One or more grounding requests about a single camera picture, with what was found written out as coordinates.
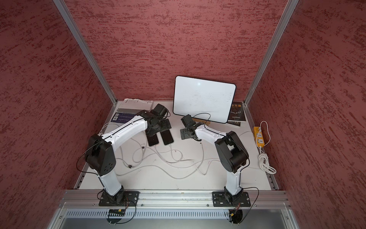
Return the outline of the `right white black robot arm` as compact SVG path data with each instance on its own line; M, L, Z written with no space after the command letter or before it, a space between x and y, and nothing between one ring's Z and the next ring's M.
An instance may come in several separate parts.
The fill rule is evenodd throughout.
M241 188L241 170L249 164L249 153L234 131L227 133L211 129L203 122L196 122L191 115L181 118L184 128L180 130L181 139L206 141L215 146L219 160L227 171L224 197L230 205L238 202Z

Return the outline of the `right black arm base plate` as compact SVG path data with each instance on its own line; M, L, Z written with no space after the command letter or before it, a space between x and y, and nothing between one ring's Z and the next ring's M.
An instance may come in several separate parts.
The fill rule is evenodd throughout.
M247 192L239 192L232 196L228 192L216 191L212 192L212 200L214 207L250 207L251 201Z

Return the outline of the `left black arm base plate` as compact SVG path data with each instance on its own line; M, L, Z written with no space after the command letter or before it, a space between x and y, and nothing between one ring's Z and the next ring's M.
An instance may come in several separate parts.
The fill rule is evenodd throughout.
M97 195L100 207L135 207L139 200L139 191L120 190L116 195L111 196L103 190L101 196Z

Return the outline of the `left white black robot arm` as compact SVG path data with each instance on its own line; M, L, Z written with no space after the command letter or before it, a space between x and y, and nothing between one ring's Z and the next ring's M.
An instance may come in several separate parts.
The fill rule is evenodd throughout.
M125 201L124 187L115 172L115 151L140 132L145 132L146 136L154 136L169 130L169 114L166 107L157 104L151 111L139 111L131 120L111 132L90 137L85 161L96 172L111 204L118 206Z

